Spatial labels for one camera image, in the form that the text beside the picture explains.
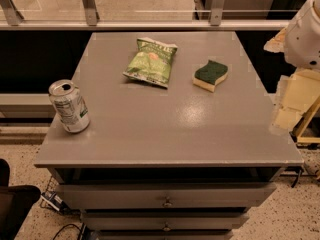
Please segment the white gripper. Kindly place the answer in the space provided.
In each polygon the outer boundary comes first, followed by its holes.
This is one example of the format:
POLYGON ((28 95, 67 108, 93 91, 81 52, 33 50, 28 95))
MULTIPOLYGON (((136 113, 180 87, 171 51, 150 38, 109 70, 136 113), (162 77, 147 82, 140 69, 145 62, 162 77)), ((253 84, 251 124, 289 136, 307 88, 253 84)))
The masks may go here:
POLYGON ((263 49, 284 53, 287 63, 300 67, 290 77, 281 76, 277 84, 269 130, 282 135, 293 130, 320 96, 320 0, 307 0, 287 29, 263 49))

